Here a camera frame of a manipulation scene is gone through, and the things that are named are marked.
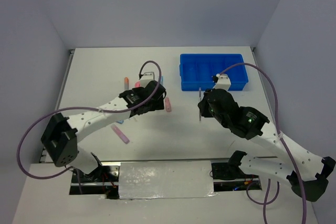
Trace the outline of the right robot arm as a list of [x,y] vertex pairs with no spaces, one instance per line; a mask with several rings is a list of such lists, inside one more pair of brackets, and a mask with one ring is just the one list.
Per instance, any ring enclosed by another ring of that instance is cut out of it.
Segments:
[[325,193],[334,159],[315,155],[286,135],[278,137],[275,125],[264,114],[249,106],[239,106],[223,89],[207,89],[198,108],[202,117],[215,118],[234,135],[260,145],[280,159],[277,163],[235,151],[228,161],[233,177],[258,175],[276,180],[289,186],[297,196],[304,192],[310,202],[316,202]]

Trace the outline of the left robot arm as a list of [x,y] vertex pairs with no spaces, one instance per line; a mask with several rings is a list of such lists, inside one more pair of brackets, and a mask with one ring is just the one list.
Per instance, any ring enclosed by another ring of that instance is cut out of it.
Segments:
[[41,142],[56,167],[72,166],[90,181],[98,181],[103,174],[101,162],[94,153],[81,148],[79,142],[116,121],[163,110],[165,95],[166,89],[152,80],[145,87],[120,93],[93,111],[70,116],[56,113],[50,118]]

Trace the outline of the purple clear pen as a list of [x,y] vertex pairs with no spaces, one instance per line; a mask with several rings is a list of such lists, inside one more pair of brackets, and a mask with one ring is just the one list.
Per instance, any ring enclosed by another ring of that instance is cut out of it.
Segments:
[[199,122],[202,121],[202,106],[201,106],[201,103],[202,103],[202,89],[201,87],[199,87],[199,101],[198,101],[198,109],[199,109]]

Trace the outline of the pink correction tape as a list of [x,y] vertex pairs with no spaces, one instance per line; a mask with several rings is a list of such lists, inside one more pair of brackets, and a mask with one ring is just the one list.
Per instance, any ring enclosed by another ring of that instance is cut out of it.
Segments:
[[171,107],[170,99],[168,97],[166,97],[164,99],[164,102],[165,102],[165,110],[166,110],[166,112],[172,112],[172,107]]

